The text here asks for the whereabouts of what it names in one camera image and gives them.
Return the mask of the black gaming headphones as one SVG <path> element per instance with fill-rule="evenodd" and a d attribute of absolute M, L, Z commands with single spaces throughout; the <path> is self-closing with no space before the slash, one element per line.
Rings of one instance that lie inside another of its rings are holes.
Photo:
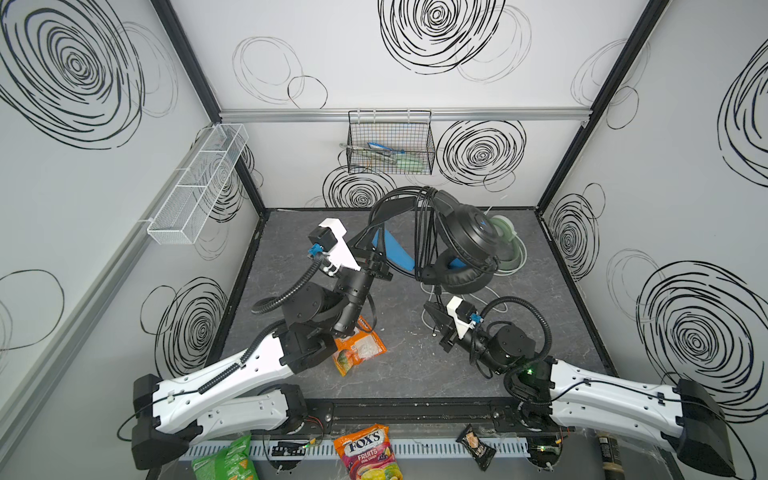
<path fill-rule="evenodd" d="M 397 241 L 386 222 L 414 214 L 413 253 L 395 254 Z M 454 295 L 475 293 L 498 270 L 500 237 L 489 218 L 445 190 L 430 186 L 398 187 L 371 207 L 368 224 L 348 246 L 386 255 L 398 273 Z"/>

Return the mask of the mint green headphones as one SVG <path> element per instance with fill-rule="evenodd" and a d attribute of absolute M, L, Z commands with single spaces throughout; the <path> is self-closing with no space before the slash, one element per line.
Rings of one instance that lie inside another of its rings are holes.
<path fill-rule="evenodd" d="M 500 237 L 498 250 L 498 270 L 495 276 L 511 276 L 519 272 L 526 265 L 528 259 L 527 248 L 519 237 L 513 222 L 506 216 L 494 215 L 490 218 Z"/>

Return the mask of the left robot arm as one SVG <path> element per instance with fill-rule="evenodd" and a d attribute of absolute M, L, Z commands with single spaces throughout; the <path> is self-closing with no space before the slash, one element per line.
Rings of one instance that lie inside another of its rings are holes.
<path fill-rule="evenodd" d="M 148 374 L 133 384 L 129 444 L 139 470 L 159 468 L 207 438 L 245 430 L 294 429 L 303 396 L 278 381 L 313 368 L 337 352 L 337 340 L 360 333 L 361 310 L 376 279 L 392 275 L 384 254 L 367 252 L 358 268 L 341 266 L 327 290 L 312 283 L 324 256 L 288 292 L 257 307 L 283 316 L 259 332 L 242 352 L 171 379 Z"/>

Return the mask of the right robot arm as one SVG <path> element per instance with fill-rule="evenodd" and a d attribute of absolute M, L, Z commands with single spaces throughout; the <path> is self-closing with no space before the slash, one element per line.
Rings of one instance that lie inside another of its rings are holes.
<path fill-rule="evenodd" d="M 543 314 L 515 296 L 482 309 L 454 296 L 429 301 L 425 312 L 445 350 L 464 349 L 486 378 L 499 376 L 531 429 L 577 427 L 640 440 L 671 452 L 682 464 L 723 478 L 737 476 L 736 434 L 698 382 L 635 382 L 550 356 L 552 331 Z"/>

